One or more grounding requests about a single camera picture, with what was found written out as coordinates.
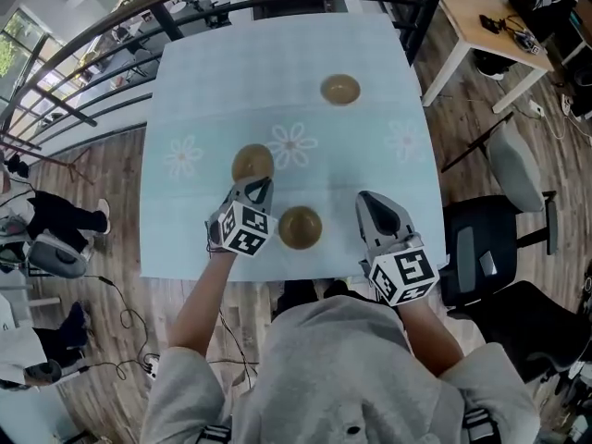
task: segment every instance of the gray sweatshirt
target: gray sweatshirt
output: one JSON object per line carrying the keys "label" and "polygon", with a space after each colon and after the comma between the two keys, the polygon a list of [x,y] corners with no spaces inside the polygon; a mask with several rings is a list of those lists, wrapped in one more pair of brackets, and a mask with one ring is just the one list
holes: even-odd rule
{"label": "gray sweatshirt", "polygon": [[[464,413],[489,411],[503,444],[530,444],[537,410],[499,344],[435,377],[409,352],[390,308],[338,296],[283,313],[267,334],[253,389],[232,413],[237,443],[465,444]],[[172,348],[160,359],[141,442],[191,443],[223,423],[207,361]]]}

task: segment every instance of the metal railing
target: metal railing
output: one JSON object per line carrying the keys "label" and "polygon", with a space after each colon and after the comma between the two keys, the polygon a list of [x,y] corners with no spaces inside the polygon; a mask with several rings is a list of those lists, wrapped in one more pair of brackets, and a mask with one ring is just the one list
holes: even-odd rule
{"label": "metal railing", "polygon": [[[42,100],[46,99],[49,100],[52,104],[60,109],[66,111],[67,113],[60,118],[57,118],[49,123],[43,125],[40,129],[37,129],[35,133],[27,140],[18,139],[23,133],[33,127],[35,124],[39,124],[40,121],[46,120],[47,115],[51,113],[54,108],[40,114],[37,117],[34,117],[34,120],[25,128],[21,129],[18,133],[10,133],[10,136],[7,137],[12,142],[15,138],[18,139],[19,145],[22,147],[26,145],[27,147],[31,148],[34,146],[35,149],[40,149],[43,147],[45,142],[53,139],[54,137],[68,131],[72,130],[75,127],[79,126],[82,123],[88,124],[90,126],[96,126],[96,119],[106,113],[113,112],[125,106],[130,106],[141,101],[145,101],[152,97],[151,93],[147,93],[145,95],[141,95],[139,97],[131,98],[125,102],[113,104],[108,108],[103,108],[101,110],[97,110],[92,112],[93,106],[99,102],[102,102],[109,97],[112,97],[116,94],[123,93],[135,87],[141,86],[147,82],[150,82],[155,79],[155,77],[145,77],[142,80],[137,80],[134,82],[130,82],[125,84],[121,87],[117,87],[110,92],[104,93],[98,97],[95,97],[90,102],[78,106],[74,108],[73,106],[68,104],[68,101],[74,98],[81,93],[85,93],[92,87],[96,85],[106,82],[115,76],[118,76],[130,69],[139,68],[141,65],[146,64],[148,61],[155,61],[160,58],[162,52],[158,52],[152,54],[150,58],[142,59],[139,61],[134,61],[128,64],[117,68],[108,74],[104,74],[101,77],[97,78],[96,80],[91,81],[87,85],[83,86],[79,90],[75,91],[73,94],[69,95],[65,99],[61,100],[55,97],[52,94],[55,90],[57,90],[60,86],[67,83],[69,80],[77,77],[81,73],[85,72],[88,68],[95,66],[97,63],[105,61],[107,58],[119,53],[120,51],[124,51],[134,44],[140,43],[142,40],[146,40],[158,34],[165,34],[170,41],[175,41],[180,38],[185,37],[183,33],[182,27],[192,23],[194,21],[199,20],[206,20],[212,19],[214,17],[220,17],[222,15],[227,15],[229,12],[235,10],[242,10],[244,8],[254,8],[254,7],[265,7],[269,5],[277,6],[281,4],[297,4],[302,2],[315,2],[315,3],[325,3],[331,2],[336,0],[250,0],[250,1],[243,1],[235,4],[229,4],[224,6],[217,6],[207,11],[199,11],[196,12],[194,15],[189,15],[184,18],[178,18],[174,20],[171,15],[166,10],[164,3],[170,0],[134,0],[128,5],[123,6],[119,10],[107,15],[101,21],[81,33],[79,36],[74,38],[72,41],[67,43],[61,50],[59,50],[55,55],[53,55],[47,62],[35,72],[29,80],[22,86],[20,89],[14,94],[8,106],[2,111],[0,114],[0,126],[2,130],[0,131],[0,141],[3,137],[8,136],[8,131],[14,129],[14,127],[23,119],[26,113],[22,114],[20,118],[16,121],[13,121],[12,124],[6,124],[12,114],[19,106],[19,102],[21,99],[30,91],[35,91],[36,93],[41,95]],[[387,6],[396,7],[396,8],[404,8],[405,11],[398,11],[397,15],[400,18],[395,18],[393,21],[393,27],[401,32],[401,44],[407,55],[407,59],[410,64],[413,63],[413,60],[417,54],[417,51],[423,41],[427,27],[433,18],[434,12],[438,6],[439,0],[362,0],[362,1],[373,1],[378,2],[383,8]],[[111,31],[113,28],[118,27],[121,23],[126,22],[128,19],[136,17],[140,14],[143,14],[146,11],[150,11],[156,21],[159,24],[158,28],[153,30],[144,32],[138,36],[129,38],[122,43],[119,43],[116,47],[106,51],[104,54],[97,56],[94,60],[89,61],[85,65],[80,68],[77,68],[75,71],[68,74],[64,79],[62,79],[58,84],[54,85],[50,90],[46,91],[41,89],[38,84],[40,81],[47,76],[52,70],[54,70],[60,63],[62,63],[67,57],[72,55],[74,52],[81,49],[85,44],[89,43],[93,38],[98,35],[102,35],[108,31]],[[28,109],[28,112],[33,115],[31,110],[37,105],[37,103],[31,105]],[[61,129],[54,129],[51,133],[46,133],[56,124],[60,124],[65,121],[65,119],[69,117],[74,117],[72,119],[72,123],[68,124],[67,126]]]}

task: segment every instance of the brown bowl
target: brown bowl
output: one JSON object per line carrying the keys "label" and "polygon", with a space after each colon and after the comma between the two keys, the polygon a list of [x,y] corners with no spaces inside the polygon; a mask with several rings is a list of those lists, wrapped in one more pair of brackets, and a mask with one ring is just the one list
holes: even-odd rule
{"label": "brown bowl", "polygon": [[274,157],[262,144],[243,146],[232,162],[234,182],[250,176],[274,176]]}
{"label": "brown bowl", "polygon": [[291,207],[279,219],[279,237],[290,248],[305,250],[321,238],[323,224],[321,217],[305,205]]}
{"label": "brown bowl", "polygon": [[333,105],[348,105],[360,96],[360,84],[347,74],[334,74],[321,84],[321,94]]}

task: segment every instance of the strap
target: strap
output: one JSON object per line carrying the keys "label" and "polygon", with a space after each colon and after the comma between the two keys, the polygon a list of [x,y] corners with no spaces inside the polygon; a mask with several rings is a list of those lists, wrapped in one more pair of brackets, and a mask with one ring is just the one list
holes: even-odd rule
{"label": "strap", "polygon": [[229,427],[223,425],[207,425],[197,438],[196,444],[216,444],[218,442],[226,444],[230,442],[231,434]]}
{"label": "strap", "polygon": [[501,444],[498,425],[483,408],[469,411],[462,421],[471,444]]}

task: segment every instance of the white flower print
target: white flower print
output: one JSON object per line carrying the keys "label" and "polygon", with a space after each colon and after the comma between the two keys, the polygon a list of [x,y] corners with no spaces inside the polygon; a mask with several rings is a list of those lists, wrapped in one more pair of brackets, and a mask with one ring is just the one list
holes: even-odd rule
{"label": "white flower print", "polygon": [[288,167],[290,161],[297,167],[308,165],[308,154],[304,150],[316,148],[318,140],[304,136],[304,125],[301,122],[292,125],[290,133],[281,125],[275,125],[271,131],[276,141],[269,142],[266,146],[274,156],[277,169]]}
{"label": "white flower print", "polygon": [[421,130],[416,129],[410,122],[391,120],[388,124],[391,134],[385,138],[387,148],[394,149],[400,163],[410,160],[423,160]]}
{"label": "white flower print", "polygon": [[168,175],[178,179],[182,173],[190,178],[195,174],[194,163],[202,158],[204,150],[194,147],[195,137],[188,136],[185,140],[173,140],[170,143],[171,153],[165,156],[165,165],[168,166]]}

